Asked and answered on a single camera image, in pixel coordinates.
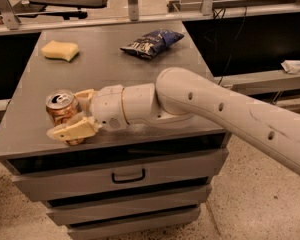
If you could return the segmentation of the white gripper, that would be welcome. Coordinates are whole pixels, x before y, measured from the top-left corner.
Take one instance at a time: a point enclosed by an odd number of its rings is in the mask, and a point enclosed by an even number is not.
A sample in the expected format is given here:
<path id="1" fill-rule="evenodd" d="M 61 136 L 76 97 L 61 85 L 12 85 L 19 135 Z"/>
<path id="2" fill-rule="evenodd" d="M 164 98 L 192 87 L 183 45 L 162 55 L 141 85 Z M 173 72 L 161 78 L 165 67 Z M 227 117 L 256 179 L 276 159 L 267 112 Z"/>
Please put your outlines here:
<path id="1" fill-rule="evenodd" d="M 72 141 L 94 136 L 99 131 L 99 124 L 107 131 L 117 131 L 125 128 L 125 116 L 122 105 L 124 87 L 114 85 L 104 87 L 95 92 L 86 89 L 75 93 L 83 111 L 90 112 L 93 117 L 72 118 L 47 131 L 47 136 L 58 141 Z"/>

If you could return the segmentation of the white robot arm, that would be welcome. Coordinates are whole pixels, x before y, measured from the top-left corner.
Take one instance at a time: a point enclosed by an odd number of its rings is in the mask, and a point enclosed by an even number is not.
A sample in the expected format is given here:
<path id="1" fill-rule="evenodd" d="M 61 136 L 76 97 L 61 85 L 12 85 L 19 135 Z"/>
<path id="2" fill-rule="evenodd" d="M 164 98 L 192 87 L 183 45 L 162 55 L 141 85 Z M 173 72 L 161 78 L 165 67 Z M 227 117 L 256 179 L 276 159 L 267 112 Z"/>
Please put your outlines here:
<path id="1" fill-rule="evenodd" d="M 208 119 L 300 176 L 300 114 L 223 88 L 183 68 L 160 72 L 155 83 L 73 93 L 46 99 L 55 126 L 49 138 L 72 145 L 132 124 L 183 128 Z"/>

